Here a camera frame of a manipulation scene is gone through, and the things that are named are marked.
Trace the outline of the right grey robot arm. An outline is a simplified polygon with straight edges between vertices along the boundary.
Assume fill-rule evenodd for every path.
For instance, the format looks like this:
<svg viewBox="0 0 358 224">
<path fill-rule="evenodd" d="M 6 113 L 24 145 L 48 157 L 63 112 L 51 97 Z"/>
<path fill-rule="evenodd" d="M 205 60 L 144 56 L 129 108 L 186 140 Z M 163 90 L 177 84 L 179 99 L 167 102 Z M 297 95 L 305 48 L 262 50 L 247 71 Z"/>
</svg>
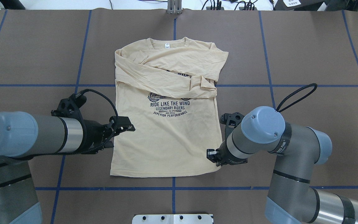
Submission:
<svg viewBox="0 0 358 224">
<path fill-rule="evenodd" d="M 358 224 L 358 201 L 310 187 L 314 166 L 332 153 L 327 134 L 288 123 L 268 106 L 223 119 L 233 128 L 206 154 L 216 166 L 247 163 L 259 151 L 277 156 L 264 212 L 271 223 Z"/>
</svg>

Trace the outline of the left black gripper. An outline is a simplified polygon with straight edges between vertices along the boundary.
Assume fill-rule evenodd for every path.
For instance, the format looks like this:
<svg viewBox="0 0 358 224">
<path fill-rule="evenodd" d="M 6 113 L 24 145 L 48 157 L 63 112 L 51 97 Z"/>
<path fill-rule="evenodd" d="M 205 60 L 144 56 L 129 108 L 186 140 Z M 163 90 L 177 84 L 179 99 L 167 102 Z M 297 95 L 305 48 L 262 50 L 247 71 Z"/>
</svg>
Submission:
<svg viewBox="0 0 358 224">
<path fill-rule="evenodd" d="M 105 148 L 114 148 L 113 133 L 135 131 L 135 126 L 125 116 L 111 116 L 109 123 L 102 125 L 96 121 L 84 120 L 86 127 L 86 140 L 82 154 L 97 154 Z"/>
</svg>

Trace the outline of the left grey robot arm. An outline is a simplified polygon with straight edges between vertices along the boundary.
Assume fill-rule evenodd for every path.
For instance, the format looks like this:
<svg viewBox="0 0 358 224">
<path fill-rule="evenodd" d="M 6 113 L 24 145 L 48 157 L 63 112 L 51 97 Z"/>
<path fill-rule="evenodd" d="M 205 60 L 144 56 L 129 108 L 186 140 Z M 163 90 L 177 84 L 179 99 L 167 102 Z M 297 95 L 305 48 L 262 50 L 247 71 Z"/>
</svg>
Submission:
<svg viewBox="0 0 358 224">
<path fill-rule="evenodd" d="M 128 117 L 109 124 L 26 112 L 0 112 L 0 224 L 41 224 L 28 161 L 36 156 L 93 154 L 112 148 L 110 139 L 134 131 Z"/>
</svg>

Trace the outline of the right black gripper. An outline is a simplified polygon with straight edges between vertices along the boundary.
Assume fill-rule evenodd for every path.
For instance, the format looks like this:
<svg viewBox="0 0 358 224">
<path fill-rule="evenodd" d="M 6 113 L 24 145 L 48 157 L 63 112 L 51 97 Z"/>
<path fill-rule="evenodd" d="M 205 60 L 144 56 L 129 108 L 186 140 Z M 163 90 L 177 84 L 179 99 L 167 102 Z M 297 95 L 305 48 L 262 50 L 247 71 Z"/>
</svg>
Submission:
<svg viewBox="0 0 358 224">
<path fill-rule="evenodd" d="M 207 159 L 215 163 L 216 166 L 239 165 L 248 163 L 247 158 L 235 157 L 227 147 L 226 141 L 223 141 L 218 149 L 207 149 Z"/>
</svg>

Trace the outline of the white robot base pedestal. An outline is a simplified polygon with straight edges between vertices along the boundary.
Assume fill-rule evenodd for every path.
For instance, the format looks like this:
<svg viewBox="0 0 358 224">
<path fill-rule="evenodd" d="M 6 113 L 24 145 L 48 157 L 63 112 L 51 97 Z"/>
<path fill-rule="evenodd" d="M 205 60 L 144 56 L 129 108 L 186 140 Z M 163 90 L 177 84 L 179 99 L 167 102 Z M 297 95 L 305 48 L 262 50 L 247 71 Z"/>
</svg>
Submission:
<svg viewBox="0 0 358 224">
<path fill-rule="evenodd" d="M 132 224 L 214 224 L 212 214 L 139 214 Z"/>
</svg>

